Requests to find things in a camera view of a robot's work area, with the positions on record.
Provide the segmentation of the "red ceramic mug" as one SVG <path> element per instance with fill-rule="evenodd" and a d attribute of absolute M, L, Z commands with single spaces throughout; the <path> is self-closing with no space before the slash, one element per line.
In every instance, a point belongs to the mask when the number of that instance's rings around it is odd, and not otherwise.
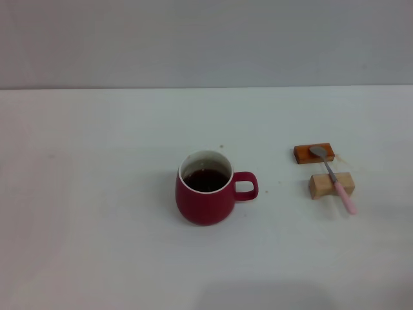
<path fill-rule="evenodd" d="M 229 177 L 228 183 L 215 192 L 198 192 L 188 187 L 183 178 L 194 171 L 214 169 Z M 219 152 L 202 150 L 188 155 L 180 164 L 175 185 L 175 199 L 182 216 L 200 226 L 215 225 L 225 220 L 237 202 L 257 198 L 259 186 L 251 172 L 236 172 Z"/>

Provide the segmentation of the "pink handled metal spoon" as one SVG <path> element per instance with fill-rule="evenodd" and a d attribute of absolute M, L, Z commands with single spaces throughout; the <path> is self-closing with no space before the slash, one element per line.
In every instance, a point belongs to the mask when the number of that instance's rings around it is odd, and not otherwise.
<path fill-rule="evenodd" d="M 336 178 L 336 175 L 334 174 L 327 162 L 327 150 L 320 146 L 312 146 L 309 148 L 309 151 L 323 160 L 325 167 L 327 168 L 327 171 L 329 173 L 330 179 L 332 180 L 336 192 L 341 198 L 341 201 L 343 202 L 343 205 L 347 212 L 351 215 L 357 214 L 356 206 L 354 205 L 350 196 L 345 191 L 345 188 L 342 186 L 342 184 L 340 184 L 339 180 Z"/>

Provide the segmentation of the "dark coffee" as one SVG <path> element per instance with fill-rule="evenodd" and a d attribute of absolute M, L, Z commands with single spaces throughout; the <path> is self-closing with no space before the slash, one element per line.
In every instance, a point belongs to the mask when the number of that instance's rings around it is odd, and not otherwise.
<path fill-rule="evenodd" d="M 229 177 L 218 170 L 201 169 L 185 176 L 183 181 L 194 191 L 215 192 L 228 183 Z"/>

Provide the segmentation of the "dark brown wooden block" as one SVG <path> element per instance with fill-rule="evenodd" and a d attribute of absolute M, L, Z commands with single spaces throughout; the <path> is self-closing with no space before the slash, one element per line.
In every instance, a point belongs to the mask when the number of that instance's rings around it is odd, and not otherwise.
<path fill-rule="evenodd" d="M 293 150 L 294 157 L 297 164 L 310 164 L 310 163 L 321 163 L 323 162 L 322 158 L 316 156 L 310 151 L 311 147 L 322 147 L 326 150 L 326 160 L 333 161 L 335 158 L 334 151 L 329 143 L 317 143 L 311 145 L 296 145 Z"/>

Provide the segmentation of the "light wooden arch block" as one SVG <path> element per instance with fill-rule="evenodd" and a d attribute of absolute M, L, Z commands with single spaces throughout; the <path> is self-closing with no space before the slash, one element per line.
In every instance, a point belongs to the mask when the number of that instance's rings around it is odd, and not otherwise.
<path fill-rule="evenodd" d="M 351 196 L 356 186 L 349 172 L 335 173 L 336 178 L 343 186 L 345 192 Z M 313 200 L 324 196 L 339 196 L 336 188 L 331 180 L 330 174 L 314 174 L 311 175 L 308 183 L 311 198 Z"/>

